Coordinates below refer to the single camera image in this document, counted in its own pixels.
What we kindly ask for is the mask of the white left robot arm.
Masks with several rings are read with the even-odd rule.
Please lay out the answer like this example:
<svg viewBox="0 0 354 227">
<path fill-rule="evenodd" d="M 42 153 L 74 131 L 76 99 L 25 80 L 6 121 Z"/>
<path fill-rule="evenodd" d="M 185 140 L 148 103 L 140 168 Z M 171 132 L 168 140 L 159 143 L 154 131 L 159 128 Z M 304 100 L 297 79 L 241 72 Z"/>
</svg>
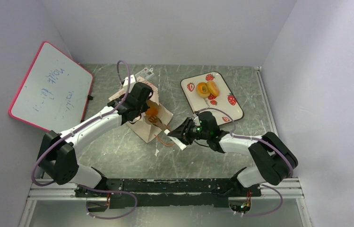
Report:
<svg viewBox="0 0 354 227">
<path fill-rule="evenodd" d="M 35 166 L 40 167 L 58 185 L 75 183 L 88 187 L 96 197 L 107 191 L 107 179 L 93 167 L 79 164 L 76 153 L 104 133 L 141 116 L 149 107 L 153 89 L 137 82 L 132 89 L 110 101 L 101 111 L 71 129 L 44 134 Z"/>
</svg>

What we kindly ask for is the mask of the orange fake bread roll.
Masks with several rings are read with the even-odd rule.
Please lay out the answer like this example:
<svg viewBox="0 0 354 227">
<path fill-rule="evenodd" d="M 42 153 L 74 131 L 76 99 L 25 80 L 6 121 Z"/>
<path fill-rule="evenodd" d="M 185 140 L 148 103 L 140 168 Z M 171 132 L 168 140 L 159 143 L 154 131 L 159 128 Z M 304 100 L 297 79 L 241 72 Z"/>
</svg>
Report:
<svg viewBox="0 0 354 227">
<path fill-rule="evenodd" d="M 209 92 L 211 93 L 211 95 L 213 95 L 215 97 L 220 95 L 220 90 L 219 90 L 217 84 L 213 80 L 209 80 L 207 82 L 207 88 L 208 88 Z"/>
</svg>

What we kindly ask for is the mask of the metal food tongs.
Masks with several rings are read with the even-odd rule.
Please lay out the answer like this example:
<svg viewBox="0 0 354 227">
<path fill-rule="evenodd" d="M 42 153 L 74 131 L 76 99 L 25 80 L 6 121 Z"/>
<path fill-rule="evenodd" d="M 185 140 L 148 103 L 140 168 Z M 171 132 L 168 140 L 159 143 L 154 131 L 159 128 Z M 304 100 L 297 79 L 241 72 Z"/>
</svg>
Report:
<svg viewBox="0 0 354 227">
<path fill-rule="evenodd" d="M 167 135 L 167 137 L 175 144 L 177 145 L 180 150 L 185 150 L 186 149 L 186 145 L 183 144 L 181 141 L 179 141 L 177 138 L 169 136 L 168 133 L 170 133 L 171 131 L 167 128 L 167 126 L 162 123 L 162 121 L 157 117 L 157 116 L 153 116 L 153 117 L 149 117 L 148 118 L 149 122 L 152 123 L 154 126 L 160 128 L 162 130 L 162 132 Z"/>
</svg>

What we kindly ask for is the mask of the beige paper gift bag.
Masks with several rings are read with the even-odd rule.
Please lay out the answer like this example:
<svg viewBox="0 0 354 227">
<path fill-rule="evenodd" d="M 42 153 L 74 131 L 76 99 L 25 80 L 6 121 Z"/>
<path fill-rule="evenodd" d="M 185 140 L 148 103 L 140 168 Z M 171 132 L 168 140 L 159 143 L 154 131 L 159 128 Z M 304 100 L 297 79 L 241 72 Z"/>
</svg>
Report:
<svg viewBox="0 0 354 227">
<path fill-rule="evenodd" d="M 155 138 L 159 139 L 160 133 L 163 133 L 168 128 L 168 123 L 171 121 L 173 114 L 160 104 L 158 88 L 142 77 L 138 77 L 137 83 L 132 85 L 132 90 L 135 89 L 139 82 L 146 84 L 153 90 L 152 96 L 147 100 L 149 109 L 131 122 L 126 122 L 126 125 L 144 142 L 148 143 Z"/>
</svg>

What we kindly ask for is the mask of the orange fake bread bun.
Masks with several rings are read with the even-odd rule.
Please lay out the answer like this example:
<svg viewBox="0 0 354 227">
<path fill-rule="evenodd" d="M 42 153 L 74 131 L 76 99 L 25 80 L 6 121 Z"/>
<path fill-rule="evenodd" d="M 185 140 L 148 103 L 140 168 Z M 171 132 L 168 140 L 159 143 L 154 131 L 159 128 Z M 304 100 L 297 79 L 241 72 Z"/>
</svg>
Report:
<svg viewBox="0 0 354 227">
<path fill-rule="evenodd" d="M 149 107 L 146 111 L 145 114 L 149 117 L 157 116 L 158 115 L 158 109 L 156 107 Z"/>
</svg>

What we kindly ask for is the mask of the strawberry print white tray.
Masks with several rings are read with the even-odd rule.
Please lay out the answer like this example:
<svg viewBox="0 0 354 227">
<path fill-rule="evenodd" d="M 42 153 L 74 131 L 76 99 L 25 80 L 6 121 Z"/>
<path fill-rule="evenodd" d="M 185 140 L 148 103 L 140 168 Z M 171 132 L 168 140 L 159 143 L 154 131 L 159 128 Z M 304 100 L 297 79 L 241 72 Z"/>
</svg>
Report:
<svg viewBox="0 0 354 227">
<path fill-rule="evenodd" d="M 202 87 L 203 83 L 207 82 L 215 83 L 220 91 L 218 96 L 211 94 L 206 98 L 200 97 L 197 87 Z M 232 117 L 234 121 L 244 117 L 243 109 L 240 107 L 223 76 L 218 72 L 213 71 L 182 79 L 180 86 L 192 111 L 196 112 L 209 107 L 215 108 L 215 110 L 212 109 L 210 111 L 218 125 L 231 122 L 227 116 Z"/>
</svg>

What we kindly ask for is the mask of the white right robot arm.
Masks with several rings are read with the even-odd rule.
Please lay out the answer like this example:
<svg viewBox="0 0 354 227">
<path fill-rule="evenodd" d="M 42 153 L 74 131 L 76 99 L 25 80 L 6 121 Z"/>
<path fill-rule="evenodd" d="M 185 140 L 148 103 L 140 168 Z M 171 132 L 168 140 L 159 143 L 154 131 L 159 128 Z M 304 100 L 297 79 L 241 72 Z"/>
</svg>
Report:
<svg viewBox="0 0 354 227">
<path fill-rule="evenodd" d="M 176 129 L 165 130 L 167 136 L 185 149 L 196 140 L 204 140 L 215 152 L 250 155 L 255 163 L 233 176 L 231 189 L 235 195 L 244 195 L 251 186 L 261 183 L 278 185 L 293 175 L 298 166 L 296 156 L 273 132 L 261 136 L 244 136 L 220 129 L 210 111 L 188 117 Z"/>
</svg>

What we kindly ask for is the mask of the orange fake donut bread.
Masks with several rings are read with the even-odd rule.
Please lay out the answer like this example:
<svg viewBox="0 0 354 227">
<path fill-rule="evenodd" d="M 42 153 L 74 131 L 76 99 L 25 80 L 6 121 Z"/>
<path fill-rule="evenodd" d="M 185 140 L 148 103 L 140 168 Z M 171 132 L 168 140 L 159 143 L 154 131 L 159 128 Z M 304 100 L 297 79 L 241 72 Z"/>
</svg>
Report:
<svg viewBox="0 0 354 227">
<path fill-rule="evenodd" d="M 197 84 L 196 92 L 201 98 L 207 98 L 211 95 L 211 92 L 205 82 L 200 82 Z"/>
</svg>

